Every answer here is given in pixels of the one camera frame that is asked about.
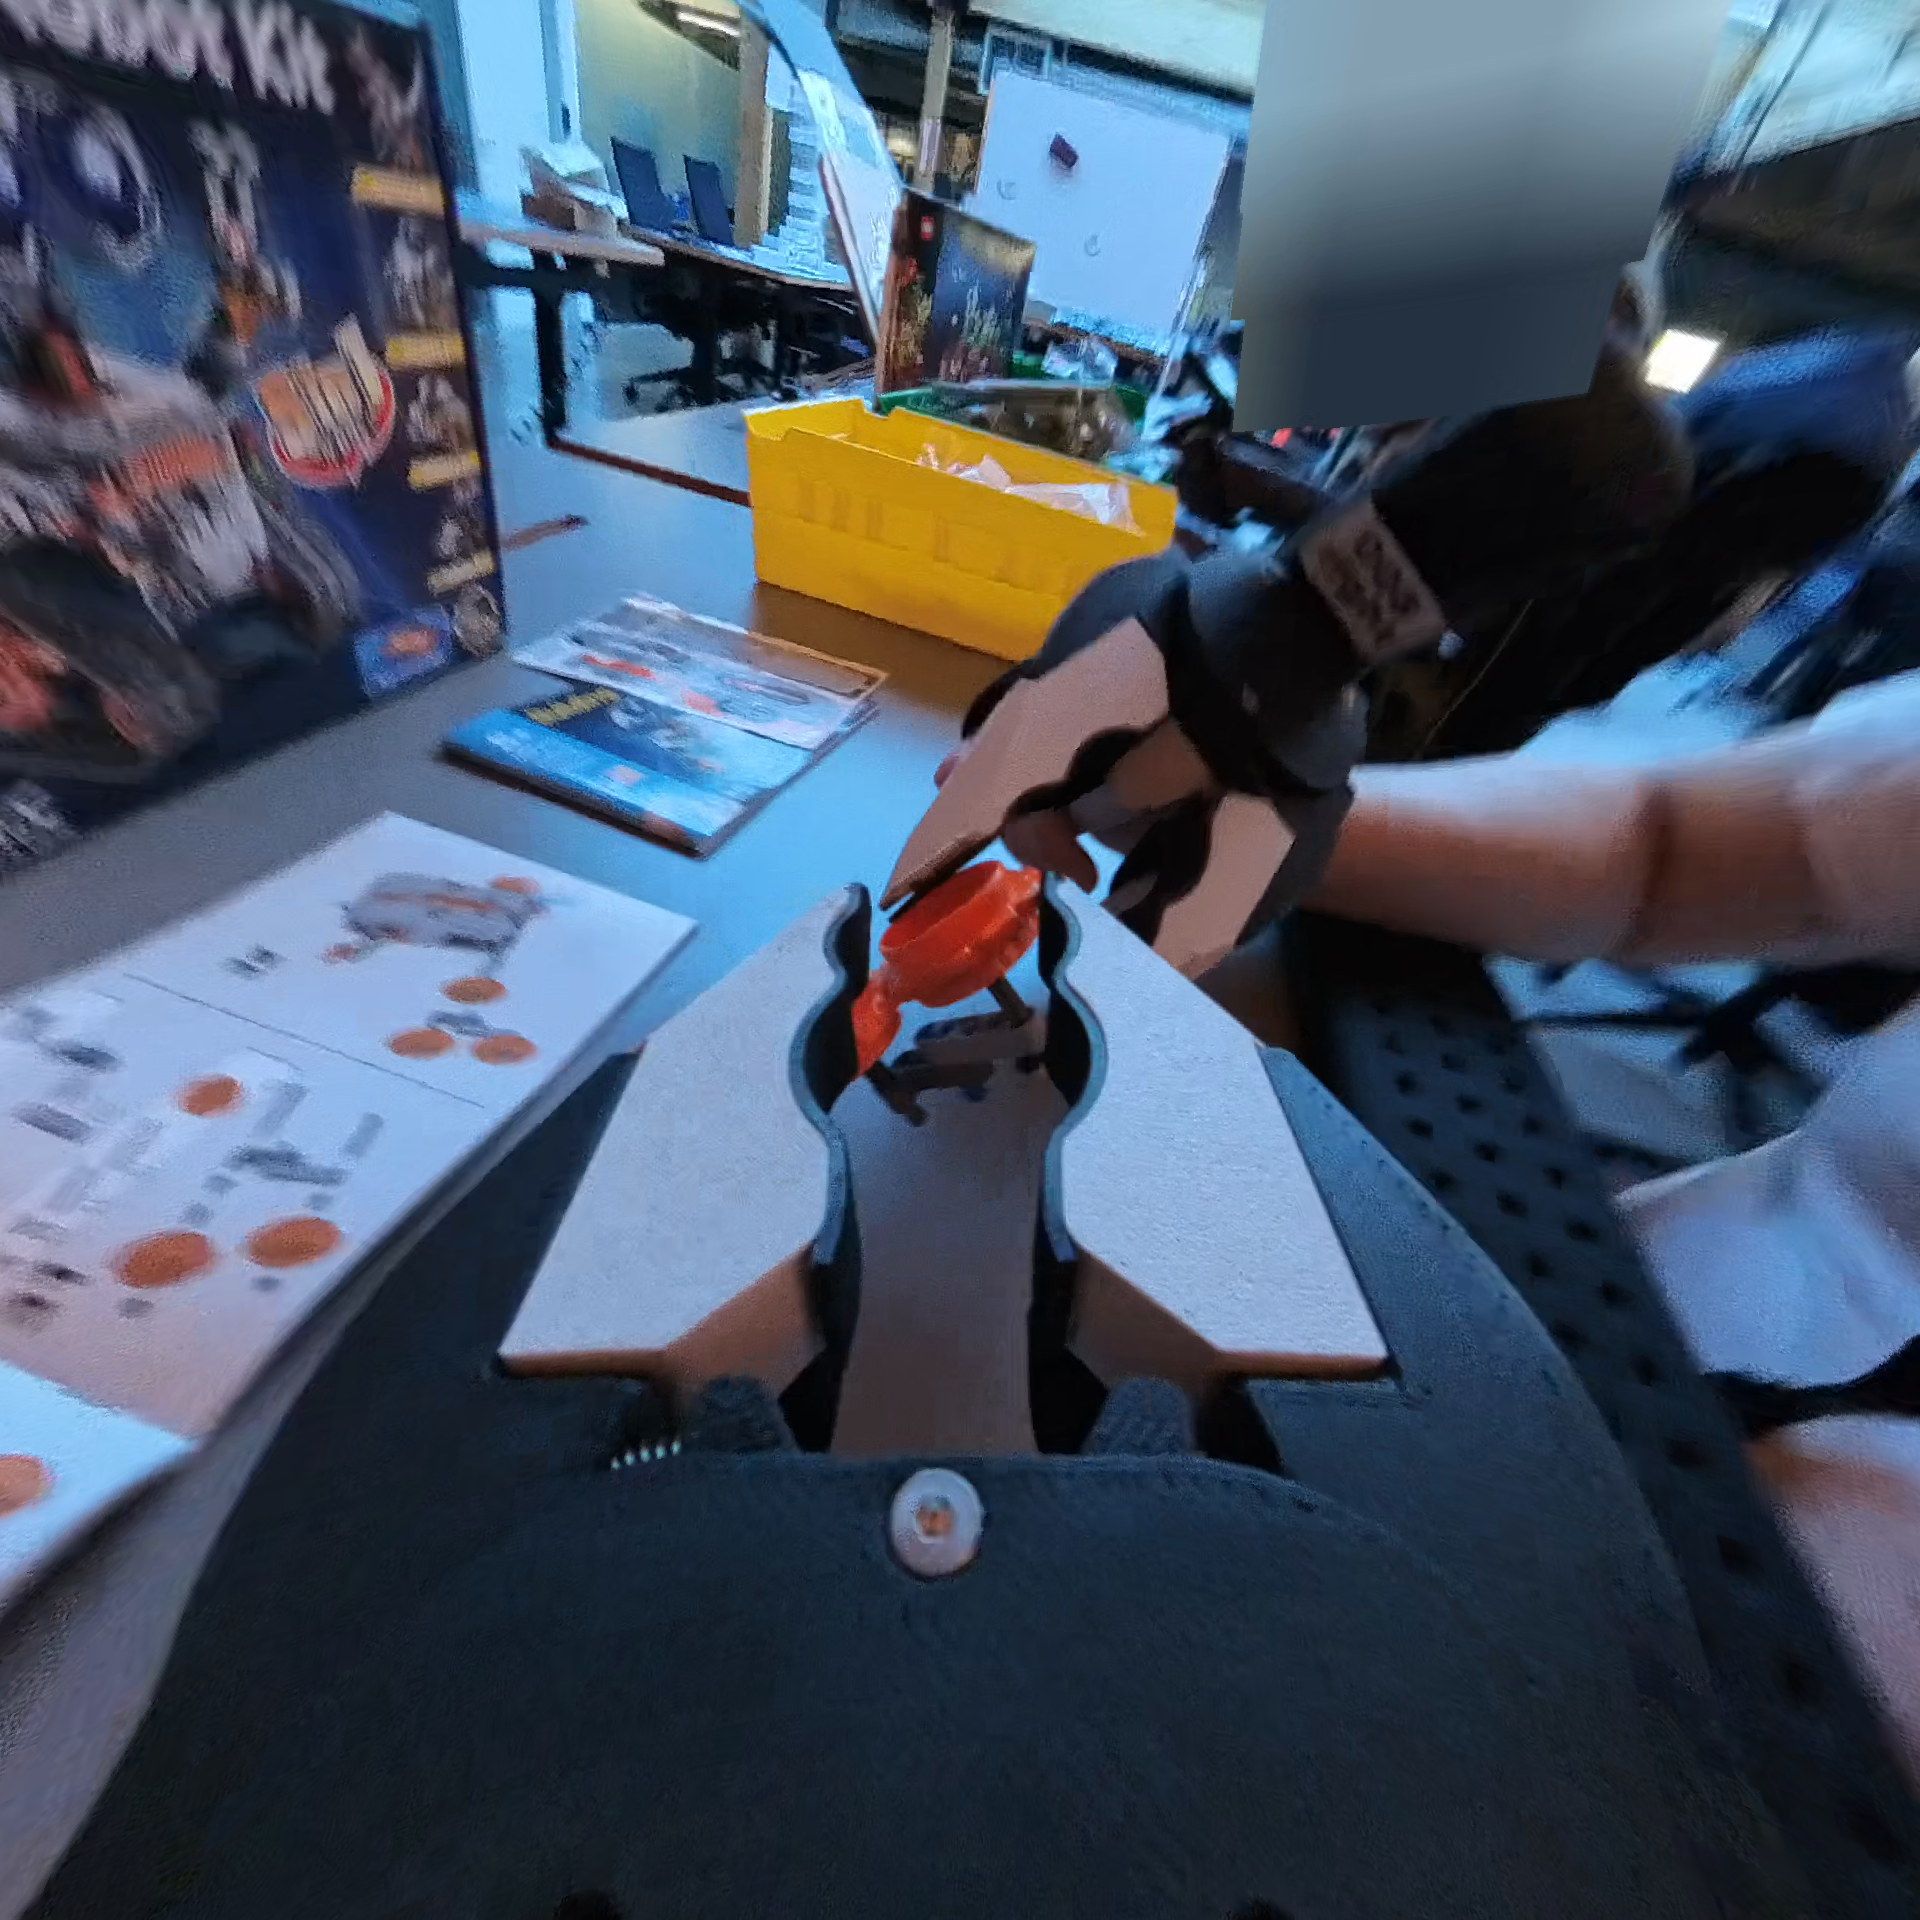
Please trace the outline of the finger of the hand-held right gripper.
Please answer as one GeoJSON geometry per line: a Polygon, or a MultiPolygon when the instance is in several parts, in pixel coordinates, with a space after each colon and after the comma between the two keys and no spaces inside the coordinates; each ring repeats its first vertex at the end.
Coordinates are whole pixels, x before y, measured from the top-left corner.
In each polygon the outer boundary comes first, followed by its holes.
{"type": "Polygon", "coordinates": [[[1279,808],[1254,794],[1226,794],[1209,817],[1198,871],[1158,915],[1158,955],[1188,980],[1211,973],[1254,924],[1293,851],[1279,808]]]}
{"type": "Polygon", "coordinates": [[[1078,882],[1095,879],[1086,830],[1072,805],[1102,783],[1095,759],[1141,744],[1169,719],[1155,635],[1120,619],[1067,660],[1006,689],[954,751],[943,783],[877,895],[897,912],[1001,846],[1016,863],[1078,882]]]}

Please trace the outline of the blue robot kit box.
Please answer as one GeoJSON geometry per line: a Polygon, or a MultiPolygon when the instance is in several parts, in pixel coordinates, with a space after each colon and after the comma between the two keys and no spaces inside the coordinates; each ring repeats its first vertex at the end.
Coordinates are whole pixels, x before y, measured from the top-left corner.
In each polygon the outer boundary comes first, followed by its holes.
{"type": "Polygon", "coordinates": [[[416,14],[3,4],[3,874],[499,654],[416,14]]]}

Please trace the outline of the person's right forearm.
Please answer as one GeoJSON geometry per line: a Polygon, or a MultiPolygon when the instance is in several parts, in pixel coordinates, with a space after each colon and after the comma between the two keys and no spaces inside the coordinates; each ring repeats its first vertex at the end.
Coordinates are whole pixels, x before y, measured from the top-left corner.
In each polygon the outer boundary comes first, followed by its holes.
{"type": "Polygon", "coordinates": [[[1916,964],[1916,673],[1625,763],[1362,768],[1325,918],[1539,964],[1916,964]]]}

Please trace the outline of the open white instruction booklet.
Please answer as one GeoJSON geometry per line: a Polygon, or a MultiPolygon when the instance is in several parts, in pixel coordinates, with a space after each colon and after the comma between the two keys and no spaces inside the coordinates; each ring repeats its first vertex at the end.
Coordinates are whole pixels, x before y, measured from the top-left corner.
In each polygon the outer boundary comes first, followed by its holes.
{"type": "Polygon", "coordinates": [[[3,1000],[3,1608],[224,1427],[692,935],[386,812],[3,1000]]]}

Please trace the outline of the dark blue jacket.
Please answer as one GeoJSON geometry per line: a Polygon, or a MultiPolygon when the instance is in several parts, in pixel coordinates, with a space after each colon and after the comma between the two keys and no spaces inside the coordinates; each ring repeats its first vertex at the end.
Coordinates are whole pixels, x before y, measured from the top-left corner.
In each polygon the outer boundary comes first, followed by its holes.
{"type": "Polygon", "coordinates": [[[1916,667],[1916,339],[1822,327],[1668,400],[1690,497],[1656,562],[1668,630],[1813,719],[1916,667]]]}

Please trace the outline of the clear plastic bag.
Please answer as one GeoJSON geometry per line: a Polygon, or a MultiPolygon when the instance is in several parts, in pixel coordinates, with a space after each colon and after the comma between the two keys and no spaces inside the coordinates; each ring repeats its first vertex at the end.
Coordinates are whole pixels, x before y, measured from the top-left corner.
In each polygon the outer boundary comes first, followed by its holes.
{"type": "Polygon", "coordinates": [[[1086,518],[1117,533],[1144,533],[1129,491],[1120,481],[1084,481],[1084,476],[1019,476],[989,451],[939,451],[924,439],[918,468],[986,486],[998,497],[1023,499],[1029,506],[1056,508],[1075,518],[1086,518]]]}

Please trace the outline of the large white board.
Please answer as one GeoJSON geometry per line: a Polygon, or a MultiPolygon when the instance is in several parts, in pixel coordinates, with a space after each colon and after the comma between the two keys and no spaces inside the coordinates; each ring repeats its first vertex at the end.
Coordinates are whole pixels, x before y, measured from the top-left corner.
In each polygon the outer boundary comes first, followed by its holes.
{"type": "Polygon", "coordinates": [[[1029,298],[1061,322],[1171,336],[1233,132],[995,69],[968,213],[1036,249],[1029,298]]]}

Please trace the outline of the dark printed toy box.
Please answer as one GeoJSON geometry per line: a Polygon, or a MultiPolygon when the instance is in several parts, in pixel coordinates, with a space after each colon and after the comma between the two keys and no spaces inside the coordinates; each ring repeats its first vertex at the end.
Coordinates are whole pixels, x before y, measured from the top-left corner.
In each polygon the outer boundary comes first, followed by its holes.
{"type": "Polygon", "coordinates": [[[882,276],[876,395],[1006,378],[1036,254],[1029,237],[903,189],[882,276]]]}

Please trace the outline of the blue closed booklet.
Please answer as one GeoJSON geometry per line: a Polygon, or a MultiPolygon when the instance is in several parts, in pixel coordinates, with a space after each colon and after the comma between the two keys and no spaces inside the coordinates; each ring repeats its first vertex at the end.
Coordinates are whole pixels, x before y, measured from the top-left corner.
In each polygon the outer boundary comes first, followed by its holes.
{"type": "Polygon", "coordinates": [[[631,830],[692,858],[711,854],[774,797],[868,722],[853,703],[787,735],[675,707],[610,685],[569,683],[488,707],[440,740],[443,759],[631,830]]]}

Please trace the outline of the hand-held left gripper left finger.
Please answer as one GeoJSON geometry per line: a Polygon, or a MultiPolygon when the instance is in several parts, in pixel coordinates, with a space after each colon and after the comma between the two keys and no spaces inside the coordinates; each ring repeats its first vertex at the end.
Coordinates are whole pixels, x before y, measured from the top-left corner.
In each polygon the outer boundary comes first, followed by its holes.
{"type": "Polygon", "coordinates": [[[642,1042],[497,1348],[511,1373],[642,1381],[668,1415],[740,1377],[831,1447],[860,1318],[833,1108],[868,944],[868,888],[836,888],[642,1042]]]}

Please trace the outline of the printed sticker sheet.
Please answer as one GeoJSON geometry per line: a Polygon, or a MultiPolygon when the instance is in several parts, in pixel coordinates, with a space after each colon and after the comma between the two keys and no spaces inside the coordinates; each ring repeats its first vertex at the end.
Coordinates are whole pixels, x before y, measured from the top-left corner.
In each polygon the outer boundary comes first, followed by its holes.
{"type": "Polygon", "coordinates": [[[860,729],[876,705],[882,668],[631,595],[598,617],[545,635],[519,635],[511,656],[566,683],[702,715],[815,753],[860,729]]]}

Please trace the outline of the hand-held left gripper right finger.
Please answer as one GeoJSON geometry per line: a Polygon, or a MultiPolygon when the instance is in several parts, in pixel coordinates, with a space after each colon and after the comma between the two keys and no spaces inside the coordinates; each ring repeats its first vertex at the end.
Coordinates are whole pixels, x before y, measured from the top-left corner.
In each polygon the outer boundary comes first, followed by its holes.
{"type": "Polygon", "coordinates": [[[1256,1385],[1388,1386],[1388,1341],[1267,1049],[1090,895],[1045,886],[1032,1435],[1084,1447],[1128,1381],[1204,1434],[1256,1385]]]}

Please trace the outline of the yellow plastic bin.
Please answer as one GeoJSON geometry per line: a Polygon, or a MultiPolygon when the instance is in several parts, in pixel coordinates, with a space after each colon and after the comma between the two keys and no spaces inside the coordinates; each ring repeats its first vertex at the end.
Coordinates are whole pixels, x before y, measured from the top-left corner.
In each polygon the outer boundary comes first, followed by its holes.
{"type": "Polygon", "coordinates": [[[743,414],[757,581],[1029,660],[1095,575],[1164,550],[1177,493],[920,411],[815,397],[743,414]],[[989,451],[1019,476],[1120,481],[1144,533],[1117,533],[918,468],[920,443],[989,451]]]}

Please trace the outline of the grey desk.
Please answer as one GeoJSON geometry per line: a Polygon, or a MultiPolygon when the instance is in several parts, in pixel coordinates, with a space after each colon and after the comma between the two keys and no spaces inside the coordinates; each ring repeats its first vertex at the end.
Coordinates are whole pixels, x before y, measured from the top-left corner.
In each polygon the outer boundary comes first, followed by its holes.
{"type": "Polygon", "coordinates": [[[882,882],[932,797],[934,759],[995,664],[753,585],[747,508],[537,443],[497,443],[513,534],[581,516],[504,556],[513,635],[649,591],[888,673],[876,719],[827,763],[692,863],[625,830],[453,770],[443,731],[476,707],[528,703],[543,683],[511,660],[469,667],[223,780],[156,802],[71,851],[3,879],[3,991],[75,973],[319,850],[376,812],[403,812],[528,854],[700,924],[583,1054],[515,1116],[256,1381],[179,1476],[125,1508],[3,1627],[3,1917],[26,1917],[81,1835],[169,1661],[184,1613],[231,1511],[261,1486],[296,1418],[339,1415],[325,1457],[319,1574],[296,1601],[344,1602],[376,1570],[373,1545],[334,1518],[337,1494],[421,1494],[499,1518],[499,1447],[484,1424],[562,1409],[569,1381],[519,1381],[494,1351],[548,1230],[548,1184],[570,1172],[598,1068],[647,1038],[763,945],[833,886],[882,882]]]}

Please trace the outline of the orange wheel grey beam assembly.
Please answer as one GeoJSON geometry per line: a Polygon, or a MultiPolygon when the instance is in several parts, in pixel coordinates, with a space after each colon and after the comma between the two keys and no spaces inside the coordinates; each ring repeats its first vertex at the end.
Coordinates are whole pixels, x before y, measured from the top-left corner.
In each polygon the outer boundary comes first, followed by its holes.
{"type": "Polygon", "coordinates": [[[932,1089],[984,1101],[995,1068],[1043,1068],[1045,1011],[1010,980],[1038,941],[1038,907],[1043,871],[989,858],[943,879],[882,930],[877,966],[853,1000],[853,1038],[863,1078],[903,1123],[924,1127],[932,1089]],[[974,997],[994,1004],[924,1021],[909,1050],[888,1057],[910,1004],[947,1011],[974,997]]]}

